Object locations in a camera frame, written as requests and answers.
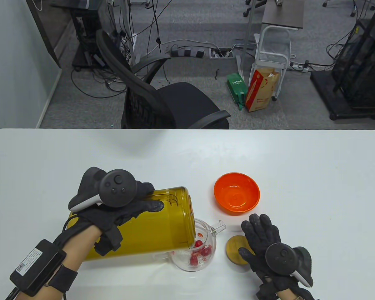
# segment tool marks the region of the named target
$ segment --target label sticker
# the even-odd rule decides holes
[[[34,248],[27,257],[19,264],[15,269],[21,276],[24,276],[25,273],[33,266],[36,260],[42,255],[42,251]]]

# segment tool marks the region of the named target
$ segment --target green box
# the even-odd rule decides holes
[[[229,74],[226,78],[233,101],[238,104],[239,110],[242,110],[246,103],[247,85],[238,73]]]

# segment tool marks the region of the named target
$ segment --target forearm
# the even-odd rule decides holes
[[[297,296],[289,288],[276,294],[280,300],[294,300],[297,298]]]
[[[63,248],[67,256],[62,264],[73,271],[78,271],[101,234],[100,229],[92,225],[85,231],[71,238]],[[19,293],[16,300],[61,300],[62,296],[63,294],[59,290],[51,286],[43,286],[36,296],[29,297],[26,294]]]

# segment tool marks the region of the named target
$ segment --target chair armrest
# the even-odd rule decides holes
[[[190,126],[188,129],[203,129],[204,127],[225,119],[229,118],[231,115],[226,110],[220,110],[218,112],[214,112],[212,114],[209,114],[208,116],[202,117],[199,121],[194,123],[192,126]]]
[[[147,67],[149,64],[163,61],[162,63],[165,63],[166,60],[169,60],[171,57],[168,54],[162,54],[162,55],[156,55],[156,56],[149,56],[144,59],[142,59],[139,63],[132,66],[132,73],[136,74],[136,72],[140,71],[144,67]]]

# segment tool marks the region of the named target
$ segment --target wall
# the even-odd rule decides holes
[[[60,74],[26,1],[0,0],[0,128],[39,126]]]

